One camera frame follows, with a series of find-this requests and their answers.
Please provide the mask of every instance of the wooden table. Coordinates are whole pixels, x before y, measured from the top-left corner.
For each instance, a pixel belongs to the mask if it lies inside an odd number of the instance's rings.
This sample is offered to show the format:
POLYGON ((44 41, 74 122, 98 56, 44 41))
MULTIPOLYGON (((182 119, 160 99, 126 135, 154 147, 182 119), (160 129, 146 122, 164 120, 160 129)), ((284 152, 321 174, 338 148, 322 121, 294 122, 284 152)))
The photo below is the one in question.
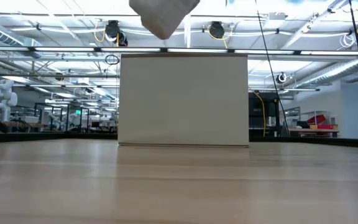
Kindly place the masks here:
POLYGON ((295 133, 296 136, 300 136, 301 134, 332 134, 333 138, 338 137, 339 130, 337 129, 310 129, 310 128, 290 128, 292 133, 295 133))
POLYGON ((358 148, 0 143, 0 223, 358 224, 358 148))

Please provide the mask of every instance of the pipe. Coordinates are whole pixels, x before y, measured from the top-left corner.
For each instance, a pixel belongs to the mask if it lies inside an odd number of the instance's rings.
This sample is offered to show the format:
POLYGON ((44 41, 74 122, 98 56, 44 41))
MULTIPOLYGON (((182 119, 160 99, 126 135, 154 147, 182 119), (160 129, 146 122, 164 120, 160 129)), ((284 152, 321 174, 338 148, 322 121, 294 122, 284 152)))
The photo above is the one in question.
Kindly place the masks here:
POLYGON ((47 10, 48 15, 49 15, 52 19, 55 19, 55 20, 60 24, 60 26, 61 26, 63 29, 67 30, 67 32, 68 32, 74 39, 80 40, 80 38, 79 38, 75 33, 73 33, 60 19, 58 19, 58 18, 55 16, 55 14, 53 14, 53 13, 51 12, 51 10, 49 10, 49 8, 48 8, 47 6, 45 6, 44 4, 42 4, 42 2, 41 2, 40 0, 36 0, 36 1, 37 1, 42 7, 44 7, 44 8, 47 10))
POLYGON ((306 86, 310 86, 311 84, 321 85, 323 83, 332 82, 346 77, 355 72, 358 72, 358 59, 347 63, 335 63, 334 65, 328 66, 325 69, 312 74, 311 76, 314 78, 298 83, 294 85, 294 88, 304 88, 306 86))
POLYGON ((291 36, 284 44, 282 49, 285 49, 295 43, 303 34, 307 33, 313 26, 322 21, 326 16, 330 15, 336 9, 343 7, 345 0, 333 0, 332 3, 324 10, 324 12, 318 15, 316 18, 310 19, 305 25, 298 29, 295 34, 291 36))

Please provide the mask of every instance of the metal frame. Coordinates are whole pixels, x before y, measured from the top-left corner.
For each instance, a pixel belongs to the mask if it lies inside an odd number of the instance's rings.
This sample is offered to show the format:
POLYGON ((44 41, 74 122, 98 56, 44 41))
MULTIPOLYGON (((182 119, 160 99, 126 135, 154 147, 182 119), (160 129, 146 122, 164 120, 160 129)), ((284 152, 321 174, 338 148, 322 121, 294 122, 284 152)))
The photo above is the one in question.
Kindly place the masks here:
MULTIPOLYGON (((86 133, 89 133, 89 123, 90 123, 90 109, 89 108, 82 108, 82 107, 70 107, 70 105, 67 105, 67 107, 64 107, 64 106, 52 106, 50 103, 35 103, 35 106, 34 106, 34 116, 37 116, 37 107, 38 105, 41 105, 41 106, 50 106, 52 107, 52 113, 53 113, 53 110, 55 108, 60 108, 60 121, 62 121, 62 118, 63 118, 63 109, 67 109, 67 113, 66 113, 66 121, 68 121, 68 115, 70 115, 70 109, 71 110, 81 110, 81 113, 80 113, 80 129, 79 129, 79 132, 82 128, 82 111, 83 110, 86 110, 88 113, 87 113, 87 118, 86 118, 86 133)), ((50 118, 50 130, 52 130, 52 123, 53 123, 53 119, 50 118)), ((68 131, 68 122, 66 122, 66 131, 68 131)))
MULTIPOLYGON (((106 52, 106 53, 235 53, 247 55, 265 55, 265 50, 256 49, 190 49, 190 48, 166 48, 166 47, 11 47, 0 46, 0 51, 5 52, 106 52)), ((298 55, 298 56, 329 56, 329 57, 355 57, 356 51, 346 50, 268 50, 270 55, 298 55)))

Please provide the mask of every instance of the white wall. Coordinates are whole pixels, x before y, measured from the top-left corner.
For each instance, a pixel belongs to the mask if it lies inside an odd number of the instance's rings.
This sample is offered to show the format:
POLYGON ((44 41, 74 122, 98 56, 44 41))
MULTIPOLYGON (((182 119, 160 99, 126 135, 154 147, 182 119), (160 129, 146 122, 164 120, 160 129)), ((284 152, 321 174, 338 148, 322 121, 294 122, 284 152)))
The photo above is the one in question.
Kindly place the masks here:
POLYGON ((313 111, 328 111, 331 118, 335 118, 336 124, 341 131, 342 126, 342 103, 341 82, 336 81, 331 86, 320 86, 317 92, 300 92, 292 101, 284 101, 285 109, 300 107, 301 113, 313 111))
POLYGON ((328 111, 336 119, 340 138, 358 139, 358 83, 335 81, 331 86, 319 88, 319 92, 297 94, 295 100, 285 101, 284 108, 300 106, 301 113, 328 111))

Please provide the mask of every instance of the ceiling light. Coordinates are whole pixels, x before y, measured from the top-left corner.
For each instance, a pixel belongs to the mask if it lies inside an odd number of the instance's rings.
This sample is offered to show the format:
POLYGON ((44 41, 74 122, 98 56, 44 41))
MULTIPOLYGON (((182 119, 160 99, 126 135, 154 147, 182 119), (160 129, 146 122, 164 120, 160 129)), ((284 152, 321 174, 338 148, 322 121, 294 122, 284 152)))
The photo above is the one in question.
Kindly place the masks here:
POLYGON ((34 87, 36 90, 41 91, 43 93, 50 93, 50 91, 43 89, 43 88, 39 88, 39 87, 34 87))
POLYGON ((358 55, 358 52, 352 51, 302 51, 302 55, 358 55))
POLYGON ((23 78, 23 77, 3 77, 9 80, 13 80, 15 82, 20 82, 20 83, 28 83, 30 80, 23 78))
POLYGON ((1 51, 29 51, 27 47, 0 47, 1 51))
POLYGON ((76 97, 75 95, 72 95, 72 94, 69 94, 69 93, 56 93, 56 95, 66 97, 66 98, 74 98, 74 97, 76 97))
POLYGON ((92 47, 36 47, 36 51, 51 51, 51 52, 92 52, 92 47))
MULTIPOLYGON (((295 52, 293 50, 268 50, 269 54, 274 55, 291 55, 295 52)), ((241 54, 266 54, 266 50, 235 50, 234 53, 241 53, 241 54)))
POLYGON ((223 49, 168 49, 168 52, 178 53, 227 53, 223 49))
POLYGON ((86 103, 87 105, 91 105, 91 106, 98 106, 99 103, 86 103))
POLYGON ((30 85, 31 87, 62 87, 61 85, 30 85))
POLYGON ((103 89, 100 88, 93 88, 92 89, 95 93, 100 94, 102 96, 106 96, 106 92, 103 89))
POLYGON ((103 52, 160 52, 159 48, 120 48, 120 47, 111 47, 111 48, 101 48, 103 52))

